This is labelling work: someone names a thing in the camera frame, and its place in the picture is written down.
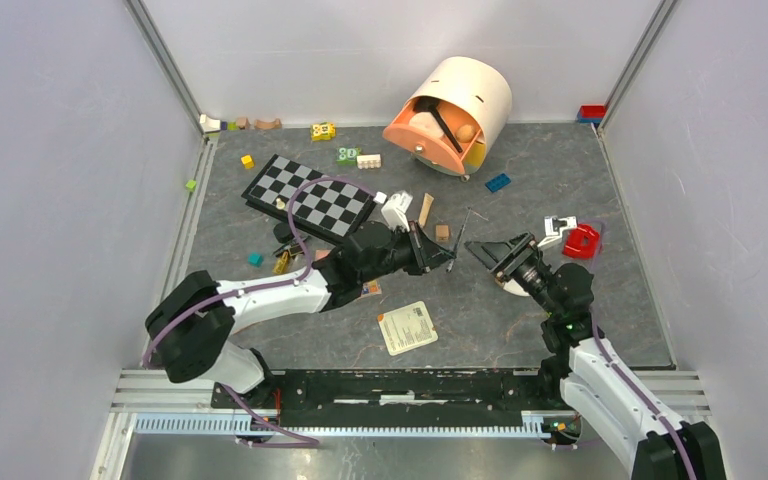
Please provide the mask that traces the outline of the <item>black white checkerboard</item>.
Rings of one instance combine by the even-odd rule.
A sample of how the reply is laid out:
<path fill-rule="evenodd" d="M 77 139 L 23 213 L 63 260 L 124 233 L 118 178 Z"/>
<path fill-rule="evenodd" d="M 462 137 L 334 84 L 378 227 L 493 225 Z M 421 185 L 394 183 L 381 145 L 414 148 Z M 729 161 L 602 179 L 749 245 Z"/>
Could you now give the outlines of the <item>black white checkerboard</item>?
<path fill-rule="evenodd" d="M 278 220 L 287 219 L 279 207 L 298 187 L 323 173 L 297 161 L 274 155 L 242 193 L 246 204 Z M 323 181 L 297 195 L 292 207 L 297 229 L 338 245 L 365 222 L 374 210 L 374 197 L 341 182 Z"/>

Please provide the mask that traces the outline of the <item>white corner bracket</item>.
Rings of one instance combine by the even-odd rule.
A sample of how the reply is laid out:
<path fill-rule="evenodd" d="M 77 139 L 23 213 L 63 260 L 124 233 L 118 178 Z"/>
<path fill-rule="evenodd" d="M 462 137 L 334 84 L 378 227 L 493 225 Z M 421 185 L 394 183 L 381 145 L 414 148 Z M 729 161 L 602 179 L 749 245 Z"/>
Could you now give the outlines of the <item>white corner bracket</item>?
<path fill-rule="evenodd" d="M 223 122 L 221 120 L 211 118 L 204 113 L 199 116 L 198 121 L 202 132 L 205 134 L 221 131 L 223 129 Z"/>

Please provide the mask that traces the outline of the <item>red blue brick stack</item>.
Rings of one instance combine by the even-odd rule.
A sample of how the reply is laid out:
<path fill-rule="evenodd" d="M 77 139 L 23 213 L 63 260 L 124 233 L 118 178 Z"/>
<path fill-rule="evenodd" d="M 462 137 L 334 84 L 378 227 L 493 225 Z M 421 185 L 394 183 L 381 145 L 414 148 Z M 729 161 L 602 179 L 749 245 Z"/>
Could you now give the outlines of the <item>red blue brick stack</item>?
<path fill-rule="evenodd" d="M 607 109 L 605 105 L 581 105 L 576 114 L 576 121 L 578 123 L 600 124 L 603 121 L 606 112 Z"/>

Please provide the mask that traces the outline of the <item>cream round drawer cabinet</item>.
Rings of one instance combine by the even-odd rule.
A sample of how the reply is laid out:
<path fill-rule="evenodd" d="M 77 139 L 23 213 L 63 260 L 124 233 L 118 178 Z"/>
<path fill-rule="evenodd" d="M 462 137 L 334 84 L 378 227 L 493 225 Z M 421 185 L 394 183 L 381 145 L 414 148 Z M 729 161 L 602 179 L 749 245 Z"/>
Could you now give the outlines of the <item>cream round drawer cabinet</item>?
<path fill-rule="evenodd" d="M 469 113 L 484 131 L 489 150 L 506 126 L 513 103 L 512 90 L 499 71 L 464 56 L 449 57 L 439 63 L 399 113 L 410 99 L 418 96 L 435 97 Z"/>

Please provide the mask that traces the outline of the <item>orange top drawer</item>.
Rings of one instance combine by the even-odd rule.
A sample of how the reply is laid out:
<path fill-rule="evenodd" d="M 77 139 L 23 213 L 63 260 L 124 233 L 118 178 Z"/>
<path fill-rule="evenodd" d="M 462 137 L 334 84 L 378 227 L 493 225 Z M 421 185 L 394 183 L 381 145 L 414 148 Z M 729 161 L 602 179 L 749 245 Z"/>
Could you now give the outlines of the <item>orange top drawer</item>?
<path fill-rule="evenodd" d="M 464 124 L 471 124 L 477 129 L 477 134 L 470 143 L 460 143 L 463 152 L 457 153 L 445 135 L 440 139 L 425 137 L 420 131 L 408 125 L 409 120 L 416 113 L 413 107 L 418 97 L 406 103 L 397 117 L 384 129 L 383 138 L 408 151 L 430 168 L 444 174 L 469 177 L 475 173 L 483 165 L 489 150 L 484 131 L 477 121 L 462 108 L 440 100 L 439 111 L 454 135 Z M 425 150 L 422 157 L 415 153 L 417 146 Z"/>

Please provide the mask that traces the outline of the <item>small orange sponge ball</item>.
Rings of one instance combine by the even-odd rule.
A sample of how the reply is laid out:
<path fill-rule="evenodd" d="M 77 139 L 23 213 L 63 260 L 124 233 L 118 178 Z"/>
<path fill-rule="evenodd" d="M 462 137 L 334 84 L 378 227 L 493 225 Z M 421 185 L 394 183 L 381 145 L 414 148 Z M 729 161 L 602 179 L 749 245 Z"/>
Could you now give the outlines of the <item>small orange sponge ball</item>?
<path fill-rule="evenodd" d="M 476 136 L 477 129 L 471 124 L 464 124 L 455 132 L 455 138 L 459 143 L 470 143 Z"/>

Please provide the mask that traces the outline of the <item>green number block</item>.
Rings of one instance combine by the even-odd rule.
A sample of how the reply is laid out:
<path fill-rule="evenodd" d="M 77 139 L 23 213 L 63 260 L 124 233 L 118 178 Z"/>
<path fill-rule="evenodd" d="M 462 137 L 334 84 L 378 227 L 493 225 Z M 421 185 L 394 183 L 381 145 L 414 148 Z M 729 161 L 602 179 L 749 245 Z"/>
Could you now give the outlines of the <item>green number block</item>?
<path fill-rule="evenodd" d="M 338 165 L 356 165 L 357 158 L 362 154 L 359 147 L 340 147 L 337 152 L 336 163 Z"/>

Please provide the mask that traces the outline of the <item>black eyeliner pencil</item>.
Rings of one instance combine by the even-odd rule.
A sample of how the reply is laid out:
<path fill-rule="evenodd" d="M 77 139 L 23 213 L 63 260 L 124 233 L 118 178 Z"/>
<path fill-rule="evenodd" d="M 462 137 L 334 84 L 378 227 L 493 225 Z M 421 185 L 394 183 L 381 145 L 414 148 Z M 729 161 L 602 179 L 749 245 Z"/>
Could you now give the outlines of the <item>black eyeliner pencil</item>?
<path fill-rule="evenodd" d="M 451 249 L 452 256 L 451 256 L 451 258 L 450 258 L 450 260 L 449 260 L 449 262 L 448 262 L 448 264 L 446 266 L 446 269 L 445 269 L 446 273 L 452 272 L 452 270 L 453 270 L 453 268 L 455 266 L 455 263 L 456 263 L 456 260 L 457 260 L 457 257 L 458 257 L 458 251 L 459 251 L 460 245 L 462 243 L 463 235 L 464 235 L 464 232 L 466 230 L 466 226 L 467 226 L 469 217 L 472 214 L 472 211 L 473 211 L 472 207 L 467 207 L 466 214 L 464 216 L 462 225 L 461 225 L 460 229 L 458 230 L 458 234 L 457 234 L 457 236 L 455 238 L 454 246 Z"/>

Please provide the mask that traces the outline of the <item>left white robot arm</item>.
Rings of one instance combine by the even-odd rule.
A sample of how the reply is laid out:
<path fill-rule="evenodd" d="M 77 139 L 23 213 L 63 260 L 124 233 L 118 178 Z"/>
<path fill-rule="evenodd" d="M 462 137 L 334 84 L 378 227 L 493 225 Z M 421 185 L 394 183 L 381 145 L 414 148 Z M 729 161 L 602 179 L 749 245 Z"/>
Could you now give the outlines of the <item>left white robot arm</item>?
<path fill-rule="evenodd" d="M 357 300 L 367 282 L 399 271 L 424 275 L 455 256 L 415 222 L 406 229 L 367 222 L 294 272 L 247 281 L 193 272 L 147 317 L 144 363 L 161 368 L 172 383 L 209 380 L 262 407 L 273 397 L 274 381 L 260 354 L 232 343 L 232 335 L 267 320 L 341 308 Z"/>

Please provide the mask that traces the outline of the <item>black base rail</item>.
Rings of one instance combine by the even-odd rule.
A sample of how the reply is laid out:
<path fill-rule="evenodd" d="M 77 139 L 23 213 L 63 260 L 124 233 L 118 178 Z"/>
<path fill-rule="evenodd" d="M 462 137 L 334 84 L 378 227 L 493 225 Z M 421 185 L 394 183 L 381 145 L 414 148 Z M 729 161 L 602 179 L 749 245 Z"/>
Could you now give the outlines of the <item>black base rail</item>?
<path fill-rule="evenodd" d="M 287 369 L 243 400 L 291 427 L 514 427 L 568 412 L 533 369 Z"/>

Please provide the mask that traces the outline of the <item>black makeup brush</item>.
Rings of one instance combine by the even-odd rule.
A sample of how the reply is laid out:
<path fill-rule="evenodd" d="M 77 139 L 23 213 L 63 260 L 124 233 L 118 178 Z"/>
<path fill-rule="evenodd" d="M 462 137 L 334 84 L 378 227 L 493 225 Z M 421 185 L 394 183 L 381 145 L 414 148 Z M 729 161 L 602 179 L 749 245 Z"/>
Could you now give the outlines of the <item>black makeup brush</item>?
<path fill-rule="evenodd" d="M 431 96 L 419 96 L 416 99 L 416 103 L 413 107 L 415 112 L 427 112 L 432 115 L 437 125 L 442 130 L 445 137 L 450 141 L 452 146 L 454 147 L 455 151 L 457 153 L 462 153 L 463 149 L 455 137 L 454 133 L 451 131 L 449 126 L 447 125 L 446 121 L 444 120 L 443 116 L 441 115 L 439 111 L 439 104 L 440 100 L 435 97 Z"/>

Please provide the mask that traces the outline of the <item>small wooden cube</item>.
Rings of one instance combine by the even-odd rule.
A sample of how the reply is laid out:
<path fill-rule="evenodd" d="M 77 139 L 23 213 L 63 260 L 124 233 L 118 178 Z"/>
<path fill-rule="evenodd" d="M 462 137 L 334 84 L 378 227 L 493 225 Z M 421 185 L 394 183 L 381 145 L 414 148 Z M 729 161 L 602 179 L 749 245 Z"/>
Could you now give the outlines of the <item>small wooden cube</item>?
<path fill-rule="evenodd" d="M 435 240 L 447 243 L 451 238 L 451 229 L 447 224 L 437 224 L 434 228 Z"/>

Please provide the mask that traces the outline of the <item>wooden arch block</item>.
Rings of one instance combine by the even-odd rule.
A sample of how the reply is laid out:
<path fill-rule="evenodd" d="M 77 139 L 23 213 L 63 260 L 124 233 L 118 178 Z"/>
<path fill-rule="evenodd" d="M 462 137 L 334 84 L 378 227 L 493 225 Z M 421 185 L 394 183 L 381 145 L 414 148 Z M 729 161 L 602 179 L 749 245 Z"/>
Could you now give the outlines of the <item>wooden arch block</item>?
<path fill-rule="evenodd" d="M 274 130 L 274 129 L 281 129 L 283 126 L 282 121 L 280 118 L 275 118 L 273 120 L 261 120 L 256 119 L 253 123 L 253 127 L 257 130 Z"/>

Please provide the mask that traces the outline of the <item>blue lego brick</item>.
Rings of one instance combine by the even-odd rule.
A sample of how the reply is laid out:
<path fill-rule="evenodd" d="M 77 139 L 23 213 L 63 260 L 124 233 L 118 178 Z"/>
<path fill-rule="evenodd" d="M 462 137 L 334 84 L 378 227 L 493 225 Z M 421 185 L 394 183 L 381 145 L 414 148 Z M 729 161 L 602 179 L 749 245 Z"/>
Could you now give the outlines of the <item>blue lego brick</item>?
<path fill-rule="evenodd" d="M 510 177 L 505 173 L 500 173 L 485 182 L 485 187 L 491 193 L 496 193 L 511 183 Z"/>

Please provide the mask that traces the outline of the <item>teal small cube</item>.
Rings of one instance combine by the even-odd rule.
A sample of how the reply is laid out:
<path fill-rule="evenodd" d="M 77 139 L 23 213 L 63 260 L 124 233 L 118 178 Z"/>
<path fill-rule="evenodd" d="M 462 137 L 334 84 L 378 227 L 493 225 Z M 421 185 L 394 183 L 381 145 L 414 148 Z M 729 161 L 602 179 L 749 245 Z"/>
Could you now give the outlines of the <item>teal small cube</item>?
<path fill-rule="evenodd" d="M 260 267 L 264 262 L 264 256 L 260 253 L 253 252 L 249 254 L 247 261 L 252 266 Z"/>

